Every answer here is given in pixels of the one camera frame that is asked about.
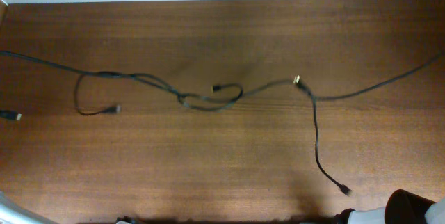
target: metal connector tip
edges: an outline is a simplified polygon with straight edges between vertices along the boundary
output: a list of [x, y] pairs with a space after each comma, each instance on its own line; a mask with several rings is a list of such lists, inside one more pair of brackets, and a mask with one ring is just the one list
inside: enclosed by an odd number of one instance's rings
[[295, 79], [293, 80], [293, 83], [294, 83], [294, 84], [297, 84], [299, 81], [300, 81], [300, 75], [297, 75], [297, 76], [295, 77]]
[[120, 113], [122, 110], [122, 107], [118, 104], [116, 105], [116, 113]]

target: black cable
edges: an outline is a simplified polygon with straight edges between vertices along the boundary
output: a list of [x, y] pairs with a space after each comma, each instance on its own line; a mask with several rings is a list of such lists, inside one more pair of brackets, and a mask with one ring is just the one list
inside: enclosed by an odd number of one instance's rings
[[[120, 106], [110, 106], [108, 108], [105, 108], [103, 110], [97, 111], [97, 112], [92, 112], [92, 113], [85, 113], [81, 110], [80, 106], [79, 106], [79, 99], [78, 99], [78, 94], [79, 94], [79, 87], [81, 82], [83, 81], [83, 78], [85, 78], [86, 76], [89, 77], [99, 77], [99, 78], [107, 78], [107, 79], [130, 79], [133, 81], [137, 81], [137, 82], [141, 82], [145, 85], [148, 86], [153, 86], [155, 88], [158, 88], [160, 90], [163, 90], [167, 93], [171, 93], [173, 95], [175, 95], [177, 97], [178, 102], [182, 105], [185, 106], [187, 108], [190, 109], [196, 109], [196, 110], [201, 110], [201, 111], [219, 111], [222, 109], [226, 109], [229, 108], [231, 106], [233, 106], [233, 104], [235, 104], [239, 99], [243, 98], [243, 97], [247, 97], [247, 96], [252, 96], [255, 95], [257, 93], [260, 93], [261, 91], [268, 89], [272, 86], [278, 86], [278, 85], [289, 85], [289, 84], [295, 84], [295, 86], [299, 89], [301, 89], [302, 92], [306, 93], [309, 97], [311, 97], [311, 102], [312, 102], [312, 108], [313, 108], [313, 119], [314, 119], [314, 126], [315, 126], [315, 160], [317, 162], [317, 166], [320, 169], [320, 171], [329, 179], [331, 180], [334, 184], [336, 184], [341, 192], [343, 192], [345, 195], [348, 195], [351, 190], [343, 185], [338, 183], [337, 180], [335, 180], [334, 178], [332, 178], [322, 167], [319, 157], [318, 157], [318, 149], [319, 149], [319, 130], [318, 130], [318, 123], [317, 123], [317, 109], [316, 109], [316, 102], [317, 101], [333, 101], [333, 100], [337, 100], [337, 99], [346, 99], [349, 97], [354, 97], [357, 95], [361, 95], [363, 93], [366, 93], [368, 91], [374, 90], [376, 88], [379, 88], [381, 86], [387, 85], [389, 83], [395, 82], [399, 79], [402, 79], [404, 77], [407, 77], [411, 74], [414, 74], [415, 72], [429, 66], [429, 64], [437, 61], [439, 58], [441, 58], [443, 56], [443, 53], [440, 53], [434, 57], [432, 57], [429, 61], [425, 62], [424, 64], [406, 72], [403, 73], [401, 75], [398, 75], [394, 78], [391, 78], [389, 80], [383, 81], [381, 83], [375, 84], [374, 86], [359, 90], [357, 92], [353, 92], [353, 93], [349, 93], [349, 94], [345, 94], [345, 95], [339, 95], [339, 96], [315, 96], [312, 91], [309, 89], [308, 86], [306, 86], [306, 84], [304, 84], [301, 80], [300, 77], [296, 77], [296, 79], [294, 80], [290, 80], [290, 79], [283, 79], [283, 80], [278, 80], [278, 81], [273, 81], [270, 83], [267, 83], [266, 85], [260, 86], [258, 88], [255, 88], [251, 91], [248, 92], [244, 92], [243, 91], [243, 87], [242, 85], [238, 84], [238, 83], [230, 83], [230, 84], [223, 84], [223, 85], [214, 85], [212, 87], [213, 92], [218, 92], [220, 90], [226, 89], [226, 88], [238, 88], [239, 89], [239, 93], [237, 96], [234, 97], [230, 97], [230, 98], [212, 98], [212, 97], [207, 97], [207, 96], [203, 96], [203, 95], [198, 95], [195, 93], [180, 93], [176, 88], [174, 88], [173, 86], [171, 86], [169, 83], [165, 82], [164, 80], [152, 75], [152, 74], [145, 74], [145, 73], [135, 73], [135, 74], [123, 74], [120, 72], [111, 72], [111, 71], [103, 71], [103, 72], [89, 72], [89, 71], [85, 71], [85, 70], [78, 70], [76, 68], [73, 67], [68, 67], [65, 65], [60, 65], [57, 63], [52, 63], [49, 61], [44, 61], [44, 60], [40, 60], [38, 58], [34, 58], [34, 57], [30, 57], [30, 56], [25, 56], [22, 54], [16, 54], [16, 53], [12, 53], [9, 51], [0, 51], [0, 55], [4, 55], [4, 56], [10, 56], [10, 57], [14, 57], [14, 58], [20, 58], [22, 60], [26, 60], [26, 61], [31, 61], [34, 63], [39, 63], [39, 64], [43, 64], [43, 65], [47, 65], [49, 67], [54, 67], [54, 68], [58, 68], [61, 70], [66, 70], [66, 71], [70, 71], [70, 72], [74, 72], [79, 75], [79, 78], [76, 81], [76, 85], [74, 87], [74, 107], [77, 110], [77, 112], [81, 115], [84, 116], [89, 116], [89, 115], [97, 115], [97, 114], [101, 114], [101, 113], [118, 113], [120, 110]], [[208, 102], [208, 103], [214, 103], [214, 104], [222, 104], [222, 106], [214, 106], [214, 107], [203, 107], [203, 106], [194, 106], [192, 104], [189, 104], [187, 102], [187, 98], [188, 97], [192, 97], [198, 100], [201, 100], [203, 102]]]
[[371, 90], [374, 90], [374, 89], [379, 88], [381, 86], [393, 83], [395, 81], [398, 81], [399, 79], [402, 79], [402, 78], [405, 78], [405, 77], [407, 77], [407, 76], [409, 76], [411, 74], [414, 74], [415, 72], [417, 72], [417, 71], [419, 71], [419, 70], [421, 70], [421, 69], [423, 69], [425, 67], [428, 67], [431, 63], [439, 60], [443, 55], [444, 55], [443, 53], [438, 53], [437, 55], [435, 55], [431, 59], [429, 59], [427, 62], [425, 62], [424, 64], [422, 64], [422, 65], [420, 65], [420, 66], [418, 66], [416, 68], [413, 68], [413, 69], [411, 69], [408, 72], [405, 72], [405, 73], [400, 74], [400, 75], [398, 75], [396, 77], [390, 78], [389, 80], [386, 80], [386, 81], [380, 82], [378, 84], [375, 84], [374, 86], [370, 86], [368, 88], [365, 88], [365, 89], [362, 89], [362, 90], [358, 90], [357, 92], [353, 92], [353, 93], [349, 93], [349, 94], [345, 94], [345, 95], [338, 95], [338, 96], [316, 96], [316, 99], [318, 101], [333, 101], [333, 100], [337, 100], [337, 99], [346, 99], [346, 98], [351, 98], [351, 97], [354, 97], [354, 96], [357, 96], [357, 95], [361, 95], [362, 93], [366, 93], [368, 91], [371, 91]]

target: wooden table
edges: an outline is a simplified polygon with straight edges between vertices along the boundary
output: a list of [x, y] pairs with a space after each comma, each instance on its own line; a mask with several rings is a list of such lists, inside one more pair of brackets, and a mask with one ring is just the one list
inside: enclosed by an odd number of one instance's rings
[[[149, 72], [181, 91], [245, 89], [299, 74], [319, 95], [384, 81], [445, 49], [445, 0], [258, 0], [10, 5], [0, 49], [73, 67]], [[445, 195], [445, 61], [365, 95], [318, 105], [272, 88], [232, 109], [185, 109], [172, 95], [2, 57], [0, 189], [60, 223], [130, 215], [271, 220], [386, 204], [396, 189]]]

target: wood grain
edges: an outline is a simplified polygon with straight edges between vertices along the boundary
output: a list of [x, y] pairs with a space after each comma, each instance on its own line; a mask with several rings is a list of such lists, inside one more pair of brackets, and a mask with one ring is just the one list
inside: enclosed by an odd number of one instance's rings
[[[445, 0], [256, 0], [10, 5], [0, 49], [86, 70], [149, 72], [181, 91], [246, 89], [299, 74], [319, 95], [373, 85], [445, 48]], [[128, 81], [2, 58], [0, 189], [60, 223], [122, 215], [271, 220], [445, 195], [445, 62], [366, 95], [319, 104], [289, 86], [202, 113]]]

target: cable connector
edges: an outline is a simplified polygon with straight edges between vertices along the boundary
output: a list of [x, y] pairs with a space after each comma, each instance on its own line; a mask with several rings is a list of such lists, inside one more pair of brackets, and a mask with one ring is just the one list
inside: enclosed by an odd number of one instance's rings
[[297, 75], [295, 79], [293, 80], [293, 84], [299, 89], [301, 89], [303, 92], [305, 92], [308, 96], [312, 96], [311, 90], [306, 86], [306, 84], [303, 83], [303, 81], [300, 79], [300, 75]]
[[348, 188], [347, 186], [345, 186], [345, 185], [343, 185], [343, 184], [340, 185], [339, 188], [340, 188], [340, 191], [341, 191], [342, 193], [344, 193], [346, 196], [349, 196], [350, 193], [352, 192], [352, 190], [350, 190], [350, 188]]
[[20, 120], [22, 114], [11, 110], [0, 110], [0, 117], [7, 120]]
[[213, 85], [211, 87], [211, 92], [218, 92], [219, 90], [223, 89], [223, 87], [221, 85]]
[[102, 111], [102, 113], [115, 113], [118, 114], [120, 113], [120, 111], [122, 110], [122, 107], [120, 105], [116, 105], [116, 106], [110, 106], [107, 109], [104, 109]]

